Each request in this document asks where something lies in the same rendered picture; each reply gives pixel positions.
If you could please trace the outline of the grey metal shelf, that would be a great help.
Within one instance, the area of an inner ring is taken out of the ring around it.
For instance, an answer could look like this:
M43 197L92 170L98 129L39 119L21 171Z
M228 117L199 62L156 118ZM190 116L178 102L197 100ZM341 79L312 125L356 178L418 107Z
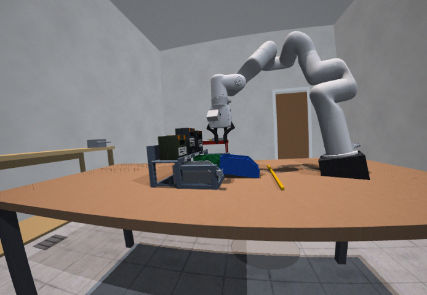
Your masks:
M182 161L191 161L191 158L196 157L197 155L208 154L208 149L203 151L196 152L194 154L186 155L184 157L178 158L178 160L159 160L159 146L147 146L147 157L148 157L148 169L150 176L150 186L176 186L177 189L212 189L218 190L220 184L225 178L223 174L223 169L218 170L217 164L215 165L182 165ZM175 163L175 176L176 184L174 184L173 175L157 182L156 176L156 164L155 163ZM211 170L211 179L212 183L183 183L183 172L182 170ZM221 178L218 180L218 176Z

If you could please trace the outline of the dark grey case with orange latches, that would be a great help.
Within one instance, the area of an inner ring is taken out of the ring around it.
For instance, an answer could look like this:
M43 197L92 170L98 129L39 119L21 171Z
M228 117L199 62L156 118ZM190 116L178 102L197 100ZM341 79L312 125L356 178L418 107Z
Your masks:
M186 135L188 155L196 153L194 128L176 128L175 135Z
M195 131L196 152L203 151L202 131Z

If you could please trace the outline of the yellow bar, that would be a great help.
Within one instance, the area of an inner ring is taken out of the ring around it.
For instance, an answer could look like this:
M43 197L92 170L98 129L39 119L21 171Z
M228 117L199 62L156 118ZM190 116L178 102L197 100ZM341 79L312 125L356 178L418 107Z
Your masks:
M280 189L282 191L284 191L284 186L282 185L282 183L280 182L280 180L278 179L278 177L276 176L276 174L274 173L274 171L271 169L271 167L269 165L267 165L268 169L270 170L272 176L274 177L274 179L276 180L278 186L280 187Z

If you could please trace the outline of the green open bin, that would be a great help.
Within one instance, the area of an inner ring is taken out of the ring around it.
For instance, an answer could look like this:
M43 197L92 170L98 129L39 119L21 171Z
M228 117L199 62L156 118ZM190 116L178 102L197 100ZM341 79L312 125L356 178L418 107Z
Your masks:
M209 154L209 155L197 155L193 157L193 161L210 161L214 165L217 164L217 167L220 166L220 154Z

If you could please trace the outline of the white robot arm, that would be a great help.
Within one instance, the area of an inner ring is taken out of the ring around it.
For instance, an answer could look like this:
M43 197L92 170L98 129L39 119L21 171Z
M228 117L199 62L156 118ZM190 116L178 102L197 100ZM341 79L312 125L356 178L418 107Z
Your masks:
M361 144L351 143L344 112L336 104L350 100L357 94L356 81L346 63L339 58L321 61L311 38L299 31L291 32L286 37L280 57L276 57L276 53L276 44L267 41L247 59L236 74L212 76L212 105L231 103L228 96L240 92L261 70L289 68L298 55L298 63L307 82L315 85L310 90L309 97L315 108L324 142L325 154L322 157L332 159L358 154L354 149Z

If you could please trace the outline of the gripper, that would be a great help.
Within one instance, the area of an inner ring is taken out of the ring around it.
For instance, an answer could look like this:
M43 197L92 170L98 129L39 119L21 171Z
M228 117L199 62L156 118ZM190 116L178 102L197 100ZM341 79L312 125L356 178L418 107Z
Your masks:
M217 103L217 104L213 104L210 107L210 109L219 109L221 115L219 116L218 121L209 122L207 126L207 130L211 131L214 134L214 141L215 141L215 144L217 144L218 143L217 129L218 127L224 128L223 143L225 144L227 141L227 134L235 128L235 126L232 123L232 120L230 119L231 118L230 106L224 103Z

